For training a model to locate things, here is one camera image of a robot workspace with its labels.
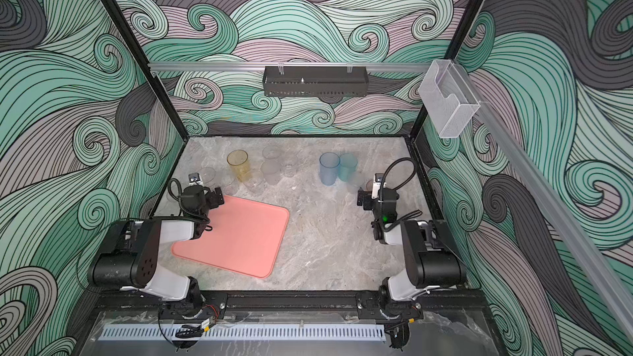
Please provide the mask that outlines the clear glass front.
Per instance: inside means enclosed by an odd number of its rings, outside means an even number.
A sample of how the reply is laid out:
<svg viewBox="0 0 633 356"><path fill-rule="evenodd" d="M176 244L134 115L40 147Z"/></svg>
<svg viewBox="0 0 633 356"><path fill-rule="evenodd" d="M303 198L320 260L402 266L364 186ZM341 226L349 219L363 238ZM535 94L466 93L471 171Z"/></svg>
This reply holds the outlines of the clear glass front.
<svg viewBox="0 0 633 356"><path fill-rule="evenodd" d="M244 185L253 195L260 195L265 189L265 178L260 172L253 171L245 179Z"/></svg>

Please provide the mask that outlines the aluminium rail right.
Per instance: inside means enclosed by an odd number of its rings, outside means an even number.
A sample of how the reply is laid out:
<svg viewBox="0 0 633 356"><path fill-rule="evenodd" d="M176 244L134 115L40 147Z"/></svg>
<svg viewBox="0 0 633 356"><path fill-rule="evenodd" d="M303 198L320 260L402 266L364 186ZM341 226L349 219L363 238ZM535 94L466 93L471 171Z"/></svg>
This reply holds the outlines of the aluminium rail right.
<svg viewBox="0 0 633 356"><path fill-rule="evenodd" d="M559 194L547 182L532 159L506 130L504 122L489 102L481 102L477 111L503 150L511 165L523 179L545 219L553 225L561 240L584 270L585 275L604 301L628 339L632 339L632 295L604 255L589 239Z"/></svg>

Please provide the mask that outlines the green plastic cup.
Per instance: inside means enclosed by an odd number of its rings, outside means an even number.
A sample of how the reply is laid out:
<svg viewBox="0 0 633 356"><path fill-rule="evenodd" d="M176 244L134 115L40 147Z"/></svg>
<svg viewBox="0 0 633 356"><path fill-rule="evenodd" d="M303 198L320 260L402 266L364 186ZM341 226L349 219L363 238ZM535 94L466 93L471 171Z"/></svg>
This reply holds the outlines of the green plastic cup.
<svg viewBox="0 0 633 356"><path fill-rule="evenodd" d="M343 182L347 182L349 177L356 171L357 166L358 159L353 153L342 154L338 166L338 178Z"/></svg>

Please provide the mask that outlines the clear acrylic wall holder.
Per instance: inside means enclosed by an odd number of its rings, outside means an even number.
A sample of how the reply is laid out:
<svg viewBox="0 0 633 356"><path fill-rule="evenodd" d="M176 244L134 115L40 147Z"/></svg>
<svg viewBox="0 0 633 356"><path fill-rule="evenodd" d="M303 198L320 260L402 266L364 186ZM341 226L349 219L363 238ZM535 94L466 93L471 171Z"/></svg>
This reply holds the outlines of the clear acrylic wall holder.
<svg viewBox="0 0 633 356"><path fill-rule="evenodd" d="M466 69L450 59L430 64L418 92L440 138L458 138L481 107Z"/></svg>

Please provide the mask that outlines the pink tray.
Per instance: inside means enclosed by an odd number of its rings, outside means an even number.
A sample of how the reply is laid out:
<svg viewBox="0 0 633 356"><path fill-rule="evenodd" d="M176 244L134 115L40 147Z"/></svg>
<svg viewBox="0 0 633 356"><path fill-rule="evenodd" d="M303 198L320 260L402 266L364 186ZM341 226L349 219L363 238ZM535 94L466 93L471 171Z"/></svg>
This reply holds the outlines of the pink tray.
<svg viewBox="0 0 633 356"><path fill-rule="evenodd" d="M289 217L288 209L226 196L224 204L209 211L213 230L198 239L174 243L171 253L181 259L265 279L275 266Z"/></svg>

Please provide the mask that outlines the black perforated wall shelf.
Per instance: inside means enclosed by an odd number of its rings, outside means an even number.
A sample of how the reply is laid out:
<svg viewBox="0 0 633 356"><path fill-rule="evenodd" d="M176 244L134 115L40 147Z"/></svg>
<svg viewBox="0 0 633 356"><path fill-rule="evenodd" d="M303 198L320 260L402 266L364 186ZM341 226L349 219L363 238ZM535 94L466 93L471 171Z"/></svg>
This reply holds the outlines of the black perforated wall shelf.
<svg viewBox="0 0 633 356"><path fill-rule="evenodd" d="M364 67L269 66L262 83L267 97L363 97L369 75Z"/></svg>

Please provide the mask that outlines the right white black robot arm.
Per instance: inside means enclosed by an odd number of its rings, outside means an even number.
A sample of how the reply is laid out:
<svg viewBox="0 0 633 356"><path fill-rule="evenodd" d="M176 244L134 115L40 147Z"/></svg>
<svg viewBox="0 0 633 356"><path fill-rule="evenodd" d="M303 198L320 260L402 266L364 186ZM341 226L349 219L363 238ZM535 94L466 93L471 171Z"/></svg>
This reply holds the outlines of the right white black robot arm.
<svg viewBox="0 0 633 356"><path fill-rule="evenodd" d="M401 247L405 268L386 278L380 289L380 305L412 302L424 293L453 288L467 281L466 266L449 243L440 239L436 221L420 220L421 212L397 215L399 194L384 191L357 191L357 205L373 214L374 240Z"/></svg>

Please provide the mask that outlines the aluminium rail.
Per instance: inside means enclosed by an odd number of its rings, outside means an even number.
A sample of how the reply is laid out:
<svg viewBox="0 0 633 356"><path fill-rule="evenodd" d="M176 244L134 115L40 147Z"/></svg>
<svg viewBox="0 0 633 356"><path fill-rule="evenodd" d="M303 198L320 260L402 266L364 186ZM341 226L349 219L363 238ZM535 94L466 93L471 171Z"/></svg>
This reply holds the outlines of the aluminium rail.
<svg viewBox="0 0 633 356"><path fill-rule="evenodd" d="M584 270L585 275L604 301L628 339L632 339L632 295L604 255L589 239L559 194L547 182L532 159L506 130L504 122L489 102L481 102L477 111L503 150L511 165L523 179L545 219L553 225L561 240Z"/></svg>
<svg viewBox="0 0 633 356"><path fill-rule="evenodd" d="M430 63L318 63L318 62L150 62L149 69L154 73L160 72L263 72L266 67L275 67L285 70L289 67L324 68L337 67L345 69L366 68L369 73L404 73L418 74L426 72Z"/></svg>

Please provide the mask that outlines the aluminium rail back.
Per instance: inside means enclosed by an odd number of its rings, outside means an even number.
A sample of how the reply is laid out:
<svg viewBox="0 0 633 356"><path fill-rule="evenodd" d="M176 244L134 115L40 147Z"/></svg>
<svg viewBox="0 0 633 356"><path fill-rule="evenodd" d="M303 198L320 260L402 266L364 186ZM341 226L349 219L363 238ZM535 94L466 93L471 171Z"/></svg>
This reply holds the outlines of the aluminium rail back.
<svg viewBox="0 0 633 356"><path fill-rule="evenodd" d="M160 72L263 72L266 67L275 67L285 70L289 67L324 68L337 67L345 69L366 68L369 73L404 73L418 74L426 72L430 63L318 63L318 62L150 62L149 69L154 73Z"/></svg>

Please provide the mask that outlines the small clear faceted glass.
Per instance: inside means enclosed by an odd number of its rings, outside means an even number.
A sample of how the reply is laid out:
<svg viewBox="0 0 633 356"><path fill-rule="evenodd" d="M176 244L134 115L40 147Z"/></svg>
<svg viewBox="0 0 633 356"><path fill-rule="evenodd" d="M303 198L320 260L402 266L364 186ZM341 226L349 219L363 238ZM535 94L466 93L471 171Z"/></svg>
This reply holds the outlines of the small clear faceted glass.
<svg viewBox="0 0 633 356"><path fill-rule="evenodd" d="M292 178L298 171L298 158L293 154L286 155L282 158L281 165L284 177Z"/></svg>

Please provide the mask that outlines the yellow plastic cup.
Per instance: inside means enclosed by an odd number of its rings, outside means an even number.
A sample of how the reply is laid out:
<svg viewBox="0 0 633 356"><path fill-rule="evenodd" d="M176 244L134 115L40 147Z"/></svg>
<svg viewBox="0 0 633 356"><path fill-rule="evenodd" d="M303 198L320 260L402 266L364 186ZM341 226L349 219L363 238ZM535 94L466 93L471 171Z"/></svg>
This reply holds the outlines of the yellow plastic cup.
<svg viewBox="0 0 633 356"><path fill-rule="evenodd" d="M252 170L249 155L246 151L240 149L231 151L227 155L227 164L240 182L244 183L251 178Z"/></svg>

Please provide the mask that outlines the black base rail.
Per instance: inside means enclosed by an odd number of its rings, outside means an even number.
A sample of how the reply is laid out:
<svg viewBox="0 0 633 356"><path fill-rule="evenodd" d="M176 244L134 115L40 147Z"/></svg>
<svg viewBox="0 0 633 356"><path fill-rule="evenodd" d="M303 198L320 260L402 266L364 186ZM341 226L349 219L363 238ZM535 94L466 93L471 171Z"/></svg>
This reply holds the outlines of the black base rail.
<svg viewBox="0 0 633 356"><path fill-rule="evenodd" d="M200 295L203 301L221 312L281 309L365 311L385 308L392 303L384 290L202 290ZM408 305L418 310L484 308L486 299L479 290L440 289L416 296Z"/></svg>

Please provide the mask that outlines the blue plastic cup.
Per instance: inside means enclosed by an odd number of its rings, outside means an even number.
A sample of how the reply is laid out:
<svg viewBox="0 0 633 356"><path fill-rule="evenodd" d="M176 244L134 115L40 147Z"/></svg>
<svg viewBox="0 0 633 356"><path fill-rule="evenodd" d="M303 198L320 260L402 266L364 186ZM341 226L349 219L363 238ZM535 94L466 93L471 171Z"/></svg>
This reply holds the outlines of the blue plastic cup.
<svg viewBox="0 0 633 356"><path fill-rule="evenodd" d="M319 158L319 178L324 186L333 186L338 177L338 167L341 162L336 153L323 153Z"/></svg>

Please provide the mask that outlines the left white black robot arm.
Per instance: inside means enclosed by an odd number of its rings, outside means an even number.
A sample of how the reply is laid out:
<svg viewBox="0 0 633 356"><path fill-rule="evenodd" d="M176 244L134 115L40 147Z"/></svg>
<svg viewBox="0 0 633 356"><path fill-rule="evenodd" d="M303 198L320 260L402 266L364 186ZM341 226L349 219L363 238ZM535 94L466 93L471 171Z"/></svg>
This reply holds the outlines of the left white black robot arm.
<svg viewBox="0 0 633 356"><path fill-rule="evenodd" d="M184 302L199 310L204 298L197 280L178 275L158 262L160 246L201 238L213 227L209 211L224 204L216 187L187 186L174 197L180 216L120 219L107 231L87 270L88 283L97 288L140 291L165 303Z"/></svg>

